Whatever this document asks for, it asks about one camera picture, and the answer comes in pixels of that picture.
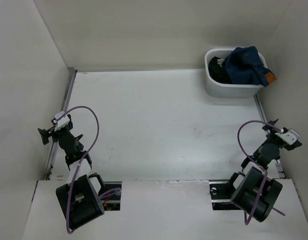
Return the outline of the dark blue denim trousers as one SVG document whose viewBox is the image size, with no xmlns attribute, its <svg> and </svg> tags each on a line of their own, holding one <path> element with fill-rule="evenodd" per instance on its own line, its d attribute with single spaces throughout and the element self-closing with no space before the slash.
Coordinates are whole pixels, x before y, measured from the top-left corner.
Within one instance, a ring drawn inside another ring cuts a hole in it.
<svg viewBox="0 0 308 240">
<path fill-rule="evenodd" d="M 269 86 L 277 80 L 266 68 L 255 46 L 235 48 L 222 63 L 222 69 L 234 85 Z"/>
</svg>

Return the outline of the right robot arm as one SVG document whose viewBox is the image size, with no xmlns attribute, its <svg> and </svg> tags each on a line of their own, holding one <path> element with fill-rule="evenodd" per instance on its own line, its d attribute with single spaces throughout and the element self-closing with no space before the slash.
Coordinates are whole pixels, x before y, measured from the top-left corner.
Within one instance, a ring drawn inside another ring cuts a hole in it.
<svg viewBox="0 0 308 240">
<path fill-rule="evenodd" d="M 301 147 L 300 135 L 291 128 L 280 128 L 275 126 L 278 120 L 269 122 L 261 120 L 250 120 L 242 124 L 237 132 L 238 145 L 246 156 L 241 164 L 244 170 L 248 164 L 252 164 L 241 182 L 233 180 L 226 184 L 225 190 L 231 197 L 230 203 L 244 212 L 244 224 L 248 225 L 252 219 L 263 222 L 271 211 L 285 216 L 281 210 L 274 207 L 283 185 L 277 180 L 269 177 L 268 165 L 273 160 L 279 160 L 280 150 L 292 151 Z M 248 124 L 263 124 L 262 129 L 267 131 L 266 140 L 254 151 L 248 154 L 241 143 L 240 134 L 243 127 Z"/>
</svg>

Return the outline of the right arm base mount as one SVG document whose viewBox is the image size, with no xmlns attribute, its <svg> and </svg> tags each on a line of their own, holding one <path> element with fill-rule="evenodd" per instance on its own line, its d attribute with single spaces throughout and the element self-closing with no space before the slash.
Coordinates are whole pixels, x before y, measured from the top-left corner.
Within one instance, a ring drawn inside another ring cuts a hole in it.
<svg viewBox="0 0 308 240">
<path fill-rule="evenodd" d="M 230 202 L 236 188 L 227 180 L 210 181 L 212 209 L 215 211 L 240 211 L 241 209 Z"/>
</svg>

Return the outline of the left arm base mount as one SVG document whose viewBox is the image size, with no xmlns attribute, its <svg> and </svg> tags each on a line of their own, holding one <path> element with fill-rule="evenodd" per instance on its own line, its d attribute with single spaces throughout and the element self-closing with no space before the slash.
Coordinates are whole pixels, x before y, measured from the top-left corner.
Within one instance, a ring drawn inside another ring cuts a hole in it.
<svg viewBox="0 0 308 240">
<path fill-rule="evenodd" d="M 122 182 L 110 181 L 105 182 L 105 187 L 101 187 L 99 195 L 102 195 L 106 191 L 109 191 L 104 197 L 101 198 L 105 211 L 119 211 L 121 204 L 121 190 Z"/>
</svg>

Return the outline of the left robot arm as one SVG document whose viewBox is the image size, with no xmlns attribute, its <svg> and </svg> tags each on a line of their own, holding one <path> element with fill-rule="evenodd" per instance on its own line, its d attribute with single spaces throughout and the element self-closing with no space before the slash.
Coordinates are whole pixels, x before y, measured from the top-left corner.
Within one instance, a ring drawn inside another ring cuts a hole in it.
<svg viewBox="0 0 308 240">
<path fill-rule="evenodd" d="M 72 234 L 77 228 L 104 215 L 101 198 L 106 194 L 106 186 L 100 175 L 89 174 L 92 160 L 79 141 L 83 135 L 71 133 L 71 116 L 59 112 L 51 122 L 51 128 L 39 128 L 38 132 L 44 145 L 51 138 L 65 152 L 69 176 L 66 183 L 56 189 L 56 196 L 66 220 L 67 232 Z"/>
</svg>

